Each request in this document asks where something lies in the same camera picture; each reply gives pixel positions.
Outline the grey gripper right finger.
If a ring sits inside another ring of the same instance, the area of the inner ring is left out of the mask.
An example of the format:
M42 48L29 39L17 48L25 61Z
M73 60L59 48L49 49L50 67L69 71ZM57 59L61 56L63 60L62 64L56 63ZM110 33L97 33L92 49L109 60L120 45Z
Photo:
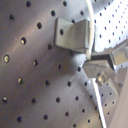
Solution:
M92 52L89 60L107 60L110 66L125 63L128 61L128 44L120 44L102 52Z

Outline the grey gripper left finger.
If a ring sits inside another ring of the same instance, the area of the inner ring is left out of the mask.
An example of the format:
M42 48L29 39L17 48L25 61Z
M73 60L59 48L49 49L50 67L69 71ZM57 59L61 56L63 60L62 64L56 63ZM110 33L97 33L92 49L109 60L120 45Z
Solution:
M83 64L83 69L87 77L95 78L99 86L102 86L104 83L113 83L116 76L116 73L107 61L86 61Z

